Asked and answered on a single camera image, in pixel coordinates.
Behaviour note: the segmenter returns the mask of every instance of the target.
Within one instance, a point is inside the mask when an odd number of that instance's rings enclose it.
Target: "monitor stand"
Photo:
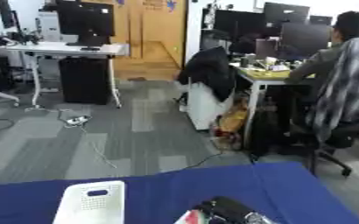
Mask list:
[[[84,46],[82,51],[99,51],[99,47],[109,43],[109,37],[79,35],[76,43],[67,43],[67,46]]]

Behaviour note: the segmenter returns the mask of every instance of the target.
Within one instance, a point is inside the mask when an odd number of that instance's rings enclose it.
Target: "black monitor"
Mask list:
[[[283,24],[278,57],[303,60],[328,47],[331,27],[324,24]]]
[[[331,25],[331,17],[321,17],[321,16],[310,16],[309,22],[311,25]]]
[[[264,14],[269,36],[280,36],[283,23],[304,24],[307,19],[310,7],[282,4],[265,3]]]
[[[0,16],[3,20],[3,25],[5,29],[15,26],[15,21],[13,19],[12,10],[8,0],[0,0]]]
[[[105,3],[81,3],[57,0],[62,34],[79,35],[73,46],[101,46],[114,36],[114,6]]]
[[[265,18],[263,13],[217,10],[214,29],[226,32],[233,40],[249,33],[263,33]]]

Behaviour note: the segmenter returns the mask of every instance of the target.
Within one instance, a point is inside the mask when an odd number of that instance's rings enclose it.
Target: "blue table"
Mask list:
[[[170,224],[187,209],[227,196],[280,223],[356,224],[359,219],[297,163],[174,171],[125,181],[126,223]],[[0,224],[52,223],[64,190],[113,180],[54,180],[0,185]]]

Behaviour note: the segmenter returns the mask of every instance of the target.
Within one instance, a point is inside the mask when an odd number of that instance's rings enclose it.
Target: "red object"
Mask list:
[[[192,210],[190,214],[185,219],[187,224],[198,224],[199,223],[199,215],[198,212],[195,210]]]

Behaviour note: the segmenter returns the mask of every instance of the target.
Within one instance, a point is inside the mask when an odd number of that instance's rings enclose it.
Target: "man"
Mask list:
[[[297,84],[309,75],[316,75],[310,89],[306,87],[294,89],[299,90],[300,102],[309,105],[317,101],[319,90],[327,82],[329,73],[334,69],[334,64],[341,55],[342,44],[357,37],[359,37],[359,12],[348,11],[339,15],[331,33],[332,47],[318,51],[304,64],[293,70],[286,80],[288,84]],[[290,131],[292,91],[292,87],[284,87],[279,96],[275,97],[278,106],[278,125],[283,133]]]

